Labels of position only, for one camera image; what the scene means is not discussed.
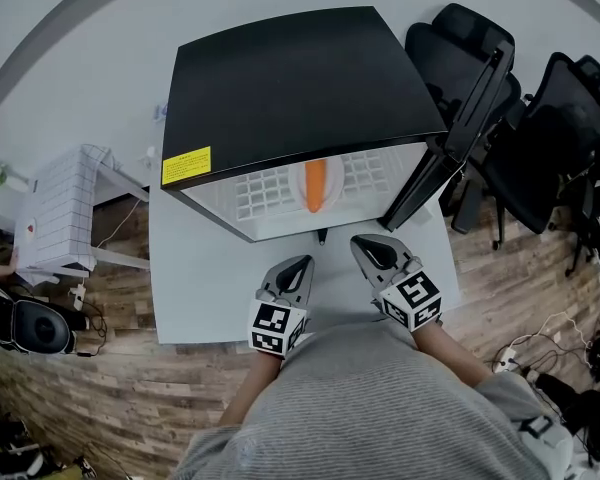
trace white table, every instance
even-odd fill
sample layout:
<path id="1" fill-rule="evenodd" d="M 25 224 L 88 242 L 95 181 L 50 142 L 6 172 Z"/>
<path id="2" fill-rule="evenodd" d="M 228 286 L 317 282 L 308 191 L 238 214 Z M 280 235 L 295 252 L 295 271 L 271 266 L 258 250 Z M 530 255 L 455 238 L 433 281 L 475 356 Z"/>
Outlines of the white table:
<path id="1" fill-rule="evenodd" d="M 315 232 L 248 243 L 163 192 L 159 175 L 152 172 L 149 246 L 160 343 L 246 340 L 249 301 L 265 273 L 303 254 L 316 261 L 308 330 L 378 317 L 349 247 L 353 235 L 386 233 L 375 221 L 332 228 L 324 246 Z M 441 288 L 444 311 L 457 305 L 460 292 L 442 213 L 435 198 L 430 203 L 430 216 L 421 210 L 393 236 L 420 257 Z"/>
<path id="2" fill-rule="evenodd" d="M 149 194 L 114 171 L 107 148 L 78 146 L 60 155 L 29 181 L 15 230 L 17 273 L 30 284 L 57 282 L 53 274 L 89 276 L 97 261 L 145 270 L 149 262 L 91 246 L 93 202 L 99 174 L 143 201 Z M 82 268 L 67 268 L 78 264 Z"/>

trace black and white marker cube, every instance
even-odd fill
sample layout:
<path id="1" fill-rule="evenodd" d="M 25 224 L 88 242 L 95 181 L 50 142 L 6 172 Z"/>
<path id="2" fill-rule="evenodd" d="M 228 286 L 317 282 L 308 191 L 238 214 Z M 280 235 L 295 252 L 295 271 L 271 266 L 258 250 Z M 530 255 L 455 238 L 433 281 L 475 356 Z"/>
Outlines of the black and white marker cube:
<path id="1" fill-rule="evenodd" d="M 381 311 L 410 331 L 431 320 L 442 310 L 442 294 L 420 269 L 380 292 Z"/>
<path id="2" fill-rule="evenodd" d="M 284 357 L 304 332 L 306 321 L 304 309 L 253 299 L 249 310 L 249 346 Z"/>

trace carrot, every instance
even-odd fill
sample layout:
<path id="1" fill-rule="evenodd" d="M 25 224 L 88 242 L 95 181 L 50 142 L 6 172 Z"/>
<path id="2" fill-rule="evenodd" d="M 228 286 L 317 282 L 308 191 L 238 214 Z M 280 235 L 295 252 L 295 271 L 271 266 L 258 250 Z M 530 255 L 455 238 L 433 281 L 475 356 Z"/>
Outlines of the carrot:
<path id="1" fill-rule="evenodd" d="M 307 177 L 307 208 L 316 213 L 322 207 L 327 183 L 327 161 L 312 160 L 304 164 Z"/>

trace black fridge top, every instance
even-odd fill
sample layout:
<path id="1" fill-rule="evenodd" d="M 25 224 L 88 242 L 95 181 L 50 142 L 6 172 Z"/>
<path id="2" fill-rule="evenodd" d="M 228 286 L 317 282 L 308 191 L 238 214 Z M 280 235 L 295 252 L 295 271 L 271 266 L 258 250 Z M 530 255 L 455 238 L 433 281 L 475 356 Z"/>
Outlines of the black fridge top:
<path id="1" fill-rule="evenodd" d="M 182 189 L 446 132 L 373 7 L 271 18 L 178 49 L 162 186 Z"/>

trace yellow warning label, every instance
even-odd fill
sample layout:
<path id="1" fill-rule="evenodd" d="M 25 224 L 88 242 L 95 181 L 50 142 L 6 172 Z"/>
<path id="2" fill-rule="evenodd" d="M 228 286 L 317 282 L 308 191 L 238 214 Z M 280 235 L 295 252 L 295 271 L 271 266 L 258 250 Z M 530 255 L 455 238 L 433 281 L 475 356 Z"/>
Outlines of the yellow warning label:
<path id="1" fill-rule="evenodd" d="M 211 170 L 211 146 L 174 156 L 162 162 L 162 184 L 173 183 Z"/>

